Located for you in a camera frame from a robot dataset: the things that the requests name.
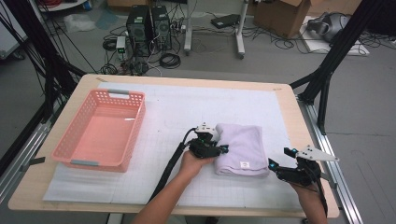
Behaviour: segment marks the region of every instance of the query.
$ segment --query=towel tag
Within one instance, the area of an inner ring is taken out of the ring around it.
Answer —
[[[241,164],[242,169],[250,168],[250,164],[248,163],[248,161],[240,161],[239,163]]]

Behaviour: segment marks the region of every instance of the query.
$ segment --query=folded towel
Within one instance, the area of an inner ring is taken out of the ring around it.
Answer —
[[[218,124],[217,146],[228,145],[229,152],[215,160],[218,175],[269,175],[268,160],[262,146],[262,127]]]

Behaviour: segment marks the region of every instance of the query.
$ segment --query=white plastic bag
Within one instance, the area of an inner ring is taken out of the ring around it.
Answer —
[[[95,28],[95,23],[85,14],[72,14],[64,17],[67,33],[77,31],[90,31]]]

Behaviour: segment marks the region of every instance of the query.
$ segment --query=gray floor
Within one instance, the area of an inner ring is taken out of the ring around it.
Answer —
[[[64,13],[81,12],[79,9]],[[70,34],[95,70],[104,63],[103,37],[109,30],[124,25],[125,17],[114,17],[102,9],[88,12],[102,29]],[[196,23],[209,27],[201,18]],[[62,35],[72,64],[85,71],[92,69],[83,62]],[[301,42],[296,42],[305,50]],[[325,55],[302,54],[297,48],[280,49],[269,35],[254,40],[245,38],[246,56],[236,55],[233,36],[194,33],[192,53],[181,51],[181,66],[175,70],[151,69],[151,77],[184,77],[252,82],[291,83],[315,71]],[[344,177],[364,223],[393,223],[396,217],[396,175],[392,164],[396,158],[396,50],[370,48],[368,57],[347,56],[332,78],[326,116],[326,131],[335,155],[341,159]],[[300,93],[303,88],[295,90]],[[44,98],[28,60],[7,59],[0,62],[0,156],[12,144]],[[123,223],[128,223],[127,216]],[[1,223],[105,223],[106,214],[32,213],[7,208],[7,199],[0,206]],[[203,223],[202,217],[189,217],[189,223]],[[233,217],[223,223],[298,223],[297,219]],[[346,223],[343,216],[330,221]]]

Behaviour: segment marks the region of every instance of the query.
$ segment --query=basket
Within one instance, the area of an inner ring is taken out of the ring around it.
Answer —
[[[68,167],[126,172],[145,111],[143,92],[91,90],[51,156]]]

